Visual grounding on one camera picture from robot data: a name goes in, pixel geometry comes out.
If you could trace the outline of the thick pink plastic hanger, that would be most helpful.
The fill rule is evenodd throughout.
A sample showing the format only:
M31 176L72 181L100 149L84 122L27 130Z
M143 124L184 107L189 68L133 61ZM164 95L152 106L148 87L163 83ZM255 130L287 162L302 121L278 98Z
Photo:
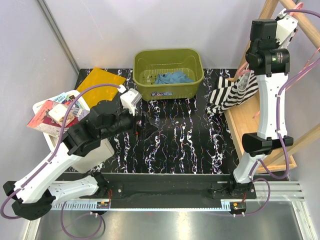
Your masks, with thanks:
M259 19L270 19L276 9L278 2L278 0L266 0L263 5L262 11L259 15ZM240 62L240 65L236 71L236 74L233 78L234 81L238 80L239 77L243 76L245 73L248 72L247 66L248 63L246 62L246 55L244 54Z

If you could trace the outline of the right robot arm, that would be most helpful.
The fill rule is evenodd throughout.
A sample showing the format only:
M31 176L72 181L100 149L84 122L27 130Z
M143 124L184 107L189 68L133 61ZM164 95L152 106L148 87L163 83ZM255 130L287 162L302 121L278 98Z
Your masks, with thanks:
M226 192L241 199L254 191L252 176L273 150L290 147L285 124L285 83L290 71L290 53L282 44L291 38L298 21L288 13L276 19L257 19L251 24L250 46L245 54L249 70L256 76L260 119L257 132L242 136L244 154L230 175Z

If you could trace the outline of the thin pink wire hanger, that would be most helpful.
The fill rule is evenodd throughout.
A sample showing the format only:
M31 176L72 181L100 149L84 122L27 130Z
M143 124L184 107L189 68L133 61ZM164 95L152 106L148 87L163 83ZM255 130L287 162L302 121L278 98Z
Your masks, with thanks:
M315 57L315 55L319 52L320 48L318 48L312 56L309 58L309 60L305 63L303 69L299 72L299 74L306 68L308 68L310 65L312 65L314 62L310 63L310 61ZM301 78L303 78L310 70L308 70L306 73L302 74L298 79L296 79L293 83L291 83L286 90L288 90L292 85L294 85L296 82L298 82ZM260 111L256 112L255 115L252 116L252 119L255 119L260 115Z

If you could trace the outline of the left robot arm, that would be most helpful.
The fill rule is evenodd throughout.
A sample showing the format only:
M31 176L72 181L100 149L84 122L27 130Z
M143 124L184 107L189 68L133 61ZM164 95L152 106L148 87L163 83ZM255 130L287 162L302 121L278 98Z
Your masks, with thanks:
M7 195L5 202L14 200L11 207L15 215L6 215L2 205L1 216L9 220L23 218L33 221L60 203L83 196L106 196L109 184L100 173L67 183L54 184L54 181L67 168L99 148L102 140L128 131L146 140L158 129L145 112L134 116L128 109L121 113L117 110L112 101L99 102L79 123L68 128L54 152L27 176L19 181L7 181L3 185Z

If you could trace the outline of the black white striped tank top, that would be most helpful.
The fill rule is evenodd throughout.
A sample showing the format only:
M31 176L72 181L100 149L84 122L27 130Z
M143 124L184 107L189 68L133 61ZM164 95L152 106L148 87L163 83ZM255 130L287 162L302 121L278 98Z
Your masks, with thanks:
M209 96L207 113L222 114L234 106L240 106L253 97L258 90L257 76L253 70L245 73L235 82L220 76L217 87Z

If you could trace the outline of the blue tank top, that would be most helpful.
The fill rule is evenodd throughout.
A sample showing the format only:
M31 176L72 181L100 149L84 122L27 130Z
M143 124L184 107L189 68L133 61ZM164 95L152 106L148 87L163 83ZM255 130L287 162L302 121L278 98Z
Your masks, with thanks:
M193 83L194 81L190 79L182 71L175 71L169 73L159 73L155 84L156 85L166 85L166 84L187 84Z

